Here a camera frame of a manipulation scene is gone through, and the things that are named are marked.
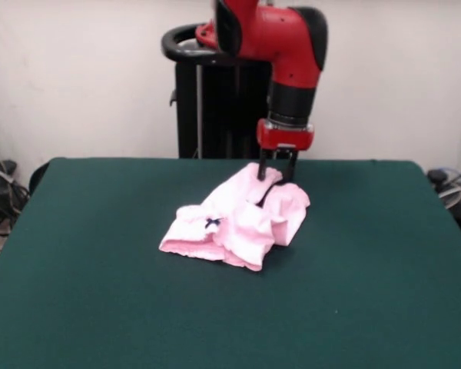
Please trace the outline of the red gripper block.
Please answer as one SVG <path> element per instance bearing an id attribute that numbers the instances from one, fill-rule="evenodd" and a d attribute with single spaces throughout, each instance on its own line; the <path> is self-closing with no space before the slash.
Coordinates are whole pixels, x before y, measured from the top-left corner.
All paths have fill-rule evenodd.
<path id="1" fill-rule="evenodd" d="M 272 121 L 262 118 L 257 123 L 257 142 L 261 147 L 257 179 L 266 178 L 267 150 L 277 151 L 291 149 L 289 161 L 285 171 L 285 181 L 292 182 L 297 163 L 298 152 L 306 151 L 312 145 L 314 129 L 312 125 L 304 128 L 291 128 L 275 125 Z"/>

